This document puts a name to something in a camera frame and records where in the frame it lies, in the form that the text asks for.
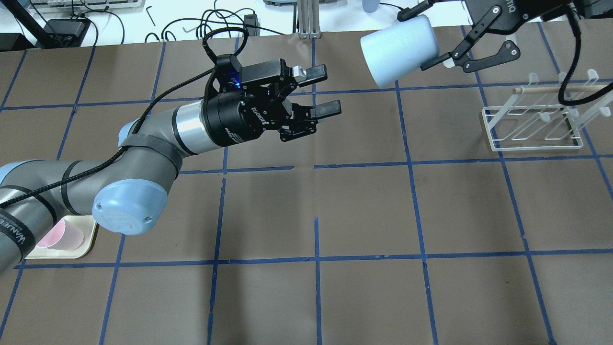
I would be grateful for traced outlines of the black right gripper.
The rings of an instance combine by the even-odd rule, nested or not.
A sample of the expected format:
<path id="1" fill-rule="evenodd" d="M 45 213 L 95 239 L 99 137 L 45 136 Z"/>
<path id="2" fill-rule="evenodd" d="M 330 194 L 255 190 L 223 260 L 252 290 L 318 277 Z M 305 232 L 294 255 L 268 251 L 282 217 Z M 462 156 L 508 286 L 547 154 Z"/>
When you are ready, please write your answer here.
<path id="1" fill-rule="evenodd" d="M 412 7 L 403 7 L 397 13 L 397 20 L 405 22 L 419 16 L 433 7 L 435 0 L 420 0 Z M 426 71 L 442 64 L 446 68 L 459 66 L 465 73 L 472 73 L 493 66 L 517 60 L 521 51 L 510 39 L 503 42 L 492 56 L 470 59 L 468 52 L 487 34 L 510 37 L 530 20 L 544 18 L 549 13 L 568 7 L 570 0 L 465 0 L 464 5 L 472 21 L 471 29 L 452 51 L 423 62 L 420 66 Z"/>

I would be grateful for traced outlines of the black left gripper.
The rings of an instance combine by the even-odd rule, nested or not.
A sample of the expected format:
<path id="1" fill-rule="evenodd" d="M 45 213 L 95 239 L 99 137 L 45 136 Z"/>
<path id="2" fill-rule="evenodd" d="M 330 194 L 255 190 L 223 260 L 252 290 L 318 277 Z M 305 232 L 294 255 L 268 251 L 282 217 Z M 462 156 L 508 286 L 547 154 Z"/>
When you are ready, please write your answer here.
<path id="1" fill-rule="evenodd" d="M 318 119 L 342 113 L 340 100 L 304 106 L 287 97 L 297 87 L 327 79 L 326 65 L 294 66 L 291 75 L 281 81 L 220 92 L 210 77 L 205 88 L 206 104 L 202 107 L 206 130 L 221 147 L 258 139 L 265 131 L 277 131 L 283 142 L 313 135 Z"/>

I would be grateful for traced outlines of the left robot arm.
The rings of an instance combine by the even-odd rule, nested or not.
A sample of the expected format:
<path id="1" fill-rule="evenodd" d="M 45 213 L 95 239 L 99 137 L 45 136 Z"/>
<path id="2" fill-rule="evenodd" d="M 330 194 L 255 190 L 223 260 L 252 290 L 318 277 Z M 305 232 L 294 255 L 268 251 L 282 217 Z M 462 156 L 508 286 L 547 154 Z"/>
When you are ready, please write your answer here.
<path id="1" fill-rule="evenodd" d="M 277 131 L 283 142 L 313 135 L 322 119 L 341 114 L 339 100 L 315 106 L 287 99 L 297 87 L 328 78 L 325 65 L 304 69 L 264 64 L 212 68 L 204 96 L 158 114 L 150 111 L 120 132 L 104 162 L 25 160 L 1 168 L 1 271 L 12 269 L 68 215 L 94 216 L 114 233 L 144 234 L 160 218 L 183 161 Z"/>

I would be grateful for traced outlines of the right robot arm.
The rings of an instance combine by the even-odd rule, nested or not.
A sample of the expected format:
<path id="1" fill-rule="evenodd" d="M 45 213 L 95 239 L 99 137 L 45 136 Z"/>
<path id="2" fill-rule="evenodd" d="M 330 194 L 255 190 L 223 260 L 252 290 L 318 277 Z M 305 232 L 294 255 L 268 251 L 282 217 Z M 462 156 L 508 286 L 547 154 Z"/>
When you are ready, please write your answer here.
<path id="1" fill-rule="evenodd" d="M 450 68 L 460 66 L 464 72 L 471 73 L 515 61 L 521 56 L 521 51 L 511 37 L 534 18 L 547 22 L 563 15 L 575 19 L 576 14 L 590 18 L 612 13 L 610 0 L 463 0 L 471 29 L 456 48 L 439 55 L 431 24 L 423 15 L 436 3 L 435 0 L 423 0 L 414 7 L 401 9 L 397 14 L 398 27 L 407 28 L 415 39 L 420 38 L 424 43 L 434 45 L 430 52 L 422 53 L 417 61 L 422 71 L 443 64 Z M 469 50 L 487 34 L 503 35 L 507 39 L 494 55 L 470 59 Z"/>

